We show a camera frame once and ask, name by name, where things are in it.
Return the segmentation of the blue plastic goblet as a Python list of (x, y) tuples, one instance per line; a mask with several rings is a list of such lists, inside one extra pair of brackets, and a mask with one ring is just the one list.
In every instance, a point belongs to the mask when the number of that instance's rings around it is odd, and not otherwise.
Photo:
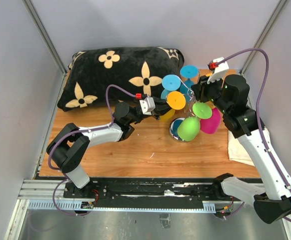
[(194, 85), (194, 82), (191, 80), (192, 78), (198, 77), (200, 74), (199, 69), (194, 65), (185, 65), (180, 70), (180, 75), (186, 79), (184, 84), (190, 88)]
[(163, 87), (163, 91), (160, 98), (166, 99), (169, 93), (179, 90), (181, 86), (181, 79), (177, 75), (169, 74), (162, 79), (161, 85)]

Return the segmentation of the white folded cloth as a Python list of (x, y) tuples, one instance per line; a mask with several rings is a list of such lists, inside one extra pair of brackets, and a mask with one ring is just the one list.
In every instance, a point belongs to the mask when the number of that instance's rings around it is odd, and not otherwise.
[(247, 151), (239, 143), (239, 141), (234, 138), (230, 131), (228, 131), (227, 152), (230, 161), (235, 161), (249, 166), (255, 166)]

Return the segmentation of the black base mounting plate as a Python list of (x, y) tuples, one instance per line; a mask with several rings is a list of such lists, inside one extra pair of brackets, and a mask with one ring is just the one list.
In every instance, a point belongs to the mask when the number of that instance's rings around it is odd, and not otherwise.
[(64, 181), (62, 196), (96, 207), (124, 210), (195, 210), (205, 202), (238, 203), (232, 196), (217, 197), (212, 178), (92, 177), (83, 188)]

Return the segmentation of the right aluminium frame post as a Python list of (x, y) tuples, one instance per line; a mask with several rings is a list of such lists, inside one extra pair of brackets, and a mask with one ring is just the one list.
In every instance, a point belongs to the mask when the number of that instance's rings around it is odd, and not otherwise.
[[(254, 44), (255, 48), (262, 48), (263, 44), (265, 43), (266, 39), (268, 38), (271, 30), (275, 26), (276, 22), (280, 18), (281, 14), (283, 13), (284, 9), (288, 5), (290, 1), (289, 0), (279, 0), (278, 3), (276, 4), (274, 10), (272, 11), (268, 21), (266, 22), (264, 28), (262, 29), (256, 43)], [(256, 52), (251, 51), (245, 60), (242, 68), (239, 71), (240, 75), (244, 75), (248, 68), (250, 67), (251, 63), (253, 62), (254, 58), (256, 57)]]

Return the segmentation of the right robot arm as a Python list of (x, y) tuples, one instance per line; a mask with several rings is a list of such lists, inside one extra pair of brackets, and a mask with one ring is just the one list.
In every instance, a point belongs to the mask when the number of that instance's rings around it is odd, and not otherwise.
[(267, 224), (290, 215), (291, 177), (265, 136), (264, 123), (247, 105), (250, 87), (246, 79), (231, 74), (211, 82), (204, 75), (191, 89), (196, 100), (211, 102), (223, 114), (224, 125), (246, 150), (263, 182), (258, 187), (225, 173), (213, 180), (212, 195), (217, 200), (232, 196), (253, 206)]

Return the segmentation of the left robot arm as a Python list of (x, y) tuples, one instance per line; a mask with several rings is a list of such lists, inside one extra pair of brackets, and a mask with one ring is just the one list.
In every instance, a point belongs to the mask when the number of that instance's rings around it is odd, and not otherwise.
[(46, 153), (49, 161), (75, 186), (75, 192), (82, 198), (92, 194), (93, 186), (83, 169), (81, 161), (88, 148), (111, 142), (121, 142), (130, 137), (135, 130), (132, 124), (153, 117), (159, 120), (172, 108), (157, 97), (146, 97), (136, 101), (136, 106), (127, 102), (116, 105), (112, 114), (113, 121), (95, 127), (78, 127), (68, 123), (48, 145)]

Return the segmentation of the magenta plastic goblet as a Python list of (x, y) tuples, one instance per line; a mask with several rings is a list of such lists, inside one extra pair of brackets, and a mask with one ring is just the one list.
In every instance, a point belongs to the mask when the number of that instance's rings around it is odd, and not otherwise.
[(208, 119), (200, 120), (200, 130), (205, 134), (215, 134), (221, 124), (222, 115), (215, 107), (212, 109), (212, 116)]

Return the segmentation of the aluminium frame post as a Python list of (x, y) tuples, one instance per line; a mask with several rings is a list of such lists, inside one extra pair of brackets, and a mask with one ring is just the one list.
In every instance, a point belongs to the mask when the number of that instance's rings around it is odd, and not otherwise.
[[(284, 9), (288, 5), (290, 1), (289, 0), (279, 0), (278, 3), (276, 4), (274, 10), (272, 11), (268, 21), (266, 22), (264, 28), (262, 29), (256, 43), (254, 44), (255, 48), (262, 48), (263, 44), (265, 43), (266, 39), (268, 38), (271, 30), (275, 26), (276, 22), (280, 18), (281, 14), (283, 13)], [(251, 63), (253, 62), (254, 58), (256, 57), (256, 52), (251, 51), (245, 60), (242, 68), (239, 71), (240, 75), (244, 75), (248, 68), (250, 67)]]
[(37, 12), (33, 2), (31, 0), (22, 0), (22, 3), (24, 4), (26, 10), (28, 11), (33, 23), (35, 24), (39, 34), (41, 35), (48, 51), (50, 52), (54, 62), (56, 63), (58, 69), (65, 75), (66, 74), (66, 67), (63, 64), (40, 16)]

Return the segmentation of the black floral plush pillow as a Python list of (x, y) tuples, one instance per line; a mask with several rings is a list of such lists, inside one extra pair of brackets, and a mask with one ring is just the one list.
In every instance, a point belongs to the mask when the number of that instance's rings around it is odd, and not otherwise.
[(176, 48), (108, 47), (82, 50), (72, 56), (68, 76), (57, 107), (64, 112), (109, 102), (130, 101), (131, 97), (111, 88), (116, 85), (131, 94), (159, 98), (162, 80), (167, 75), (180, 75), (183, 53)]

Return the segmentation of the left aluminium frame post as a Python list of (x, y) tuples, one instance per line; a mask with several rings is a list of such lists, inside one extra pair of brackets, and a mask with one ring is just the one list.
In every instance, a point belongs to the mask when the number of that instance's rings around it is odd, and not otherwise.
[(39, 34), (41, 35), (48, 51), (50, 52), (54, 62), (56, 63), (58, 69), (65, 75), (66, 74), (66, 67), (63, 64), (40, 16), (37, 12), (33, 2), (31, 0), (22, 0), (22, 3), (24, 4), (26, 10), (28, 11), (33, 23), (35, 24)]

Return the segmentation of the chrome wine glass rack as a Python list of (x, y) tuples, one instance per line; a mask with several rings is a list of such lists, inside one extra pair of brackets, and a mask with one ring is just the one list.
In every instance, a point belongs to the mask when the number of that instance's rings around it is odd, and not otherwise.
[(209, 105), (199, 102), (195, 98), (195, 93), (191, 87), (195, 84), (192, 79), (200, 76), (200, 71), (193, 65), (186, 65), (181, 68), (180, 75), (182, 80), (177, 91), (179, 96), (167, 95), (167, 99), (174, 100), (173, 109), (180, 107), (184, 112), (184, 117), (174, 119), (169, 127), (169, 133), (178, 142), (193, 141), (201, 130), (201, 120), (210, 119), (213, 115)]

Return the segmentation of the green plastic goblet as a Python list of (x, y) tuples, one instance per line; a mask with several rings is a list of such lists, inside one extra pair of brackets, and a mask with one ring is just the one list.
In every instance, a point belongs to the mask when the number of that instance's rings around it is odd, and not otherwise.
[(196, 138), (201, 129), (201, 119), (209, 119), (212, 116), (211, 107), (203, 102), (195, 102), (189, 108), (189, 116), (185, 118), (177, 128), (180, 139), (190, 142)]

